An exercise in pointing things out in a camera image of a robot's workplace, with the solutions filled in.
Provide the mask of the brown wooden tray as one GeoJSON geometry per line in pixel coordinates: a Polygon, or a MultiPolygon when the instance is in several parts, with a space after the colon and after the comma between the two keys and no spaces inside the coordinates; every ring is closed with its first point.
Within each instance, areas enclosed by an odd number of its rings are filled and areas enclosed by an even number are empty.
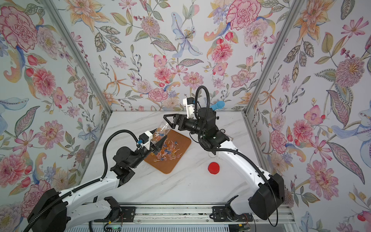
{"type": "Polygon", "coordinates": [[[170,130],[162,150],[157,155],[151,153],[145,162],[163,174],[170,174],[190,145],[190,138],[170,130]]]}

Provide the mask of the clear patterned lid jar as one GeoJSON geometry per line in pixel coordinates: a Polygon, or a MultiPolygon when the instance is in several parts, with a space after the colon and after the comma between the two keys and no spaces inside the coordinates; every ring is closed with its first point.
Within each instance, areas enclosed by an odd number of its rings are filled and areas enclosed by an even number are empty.
{"type": "Polygon", "coordinates": [[[171,127],[169,126],[168,123],[166,122],[161,123],[153,133],[152,141],[154,143],[160,141],[163,137],[165,137],[169,133],[170,130],[171,127]]]}

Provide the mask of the red jar lid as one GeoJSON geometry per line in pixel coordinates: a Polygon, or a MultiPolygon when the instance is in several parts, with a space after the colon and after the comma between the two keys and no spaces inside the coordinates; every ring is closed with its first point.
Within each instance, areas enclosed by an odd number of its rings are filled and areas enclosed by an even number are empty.
{"type": "Polygon", "coordinates": [[[209,173],[217,175],[220,172],[220,166],[217,162],[212,162],[208,165],[209,173]]]}

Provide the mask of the white jar lid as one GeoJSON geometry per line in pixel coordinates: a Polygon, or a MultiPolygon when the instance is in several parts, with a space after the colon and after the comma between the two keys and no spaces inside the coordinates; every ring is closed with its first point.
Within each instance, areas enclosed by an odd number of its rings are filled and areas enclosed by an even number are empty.
{"type": "Polygon", "coordinates": [[[212,159],[216,158],[216,155],[214,155],[212,152],[208,152],[208,156],[212,159]]]}

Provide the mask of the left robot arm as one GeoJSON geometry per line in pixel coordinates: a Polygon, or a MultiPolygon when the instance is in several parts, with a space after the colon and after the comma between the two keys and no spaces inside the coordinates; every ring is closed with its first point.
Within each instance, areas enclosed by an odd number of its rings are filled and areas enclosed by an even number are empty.
{"type": "Polygon", "coordinates": [[[52,188],[46,191],[28,216],[26,232],[63,232],[85,222],[97,219],[114,221],[119,218],[121,205],[114,197],[105,197],[90,204],[87,201],[128,183],[135,174],[134,169],[150,154],[161,152],[167,139],[166,135],[153,138],[152,132],[147,131],[135,140],[135,151],[121,147],[113,157],[115,165],[109,168],[107,148],[120,133],[117,131],[112,134],[103,146],[102,176],[70,189],[56,191],[52,188]]]}

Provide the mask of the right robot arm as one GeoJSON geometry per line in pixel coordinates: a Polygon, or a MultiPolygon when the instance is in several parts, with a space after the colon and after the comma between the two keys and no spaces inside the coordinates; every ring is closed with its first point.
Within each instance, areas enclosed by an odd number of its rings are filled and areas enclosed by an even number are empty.
{"type": "Polygon", "coordinates": [[[216,125],[218,116],[215,111],[204,107],[196,118],[184,114],[167,114],[163,118],[172,129],[198,135],[198,142],[205,151],[221,158],[245,179],[248,192],[234,196],[226,204],[231,213],[253,213],[262,220],[278,214],[278,208],[285,200],[283,178],[263,170],[244,155],[216,125]]]}

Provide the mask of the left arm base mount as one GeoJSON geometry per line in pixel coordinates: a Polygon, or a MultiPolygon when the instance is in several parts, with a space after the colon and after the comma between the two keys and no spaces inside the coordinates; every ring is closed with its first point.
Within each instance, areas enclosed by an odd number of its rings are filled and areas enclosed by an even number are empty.
{"type": "Polygon", "coordinates": [[[105,217],[100,217],[98,219],[93,220],[94,222],[133,222],[136,207],[134,206],[121,206],[117,200],[112,197],[105,197],[103,199],[105,203],[109,204],[109,213],[105,217]]]}

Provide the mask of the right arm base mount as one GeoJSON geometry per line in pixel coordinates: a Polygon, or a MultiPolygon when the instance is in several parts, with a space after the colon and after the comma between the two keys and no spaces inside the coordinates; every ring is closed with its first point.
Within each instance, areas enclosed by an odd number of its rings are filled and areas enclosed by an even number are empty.
{"type": "Polygon", "coordinates": [[[212,213],[209,215],[209,218],[214,222],[252,222],[254,218],[251,214],[238,215],[233,211],[231,203],[237,197],[238,195],[235,195],[223,206],[213,206],[212,213]]]}

